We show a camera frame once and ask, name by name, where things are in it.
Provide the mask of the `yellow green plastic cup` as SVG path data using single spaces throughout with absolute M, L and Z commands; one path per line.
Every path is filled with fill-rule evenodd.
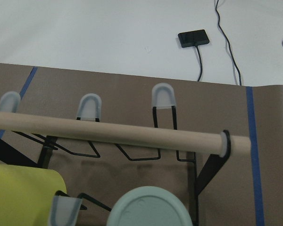
M 66 192 L 51 169 L 0 164 L 0 226 L 45 226 L 55 192 Z

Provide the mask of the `black usb hub box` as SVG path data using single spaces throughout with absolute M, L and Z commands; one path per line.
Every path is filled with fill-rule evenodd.
M 177 36 L 182 48 L 196 47 L 199 45 L 209 44 L 209 38 L 204 29 L 181 32 Z

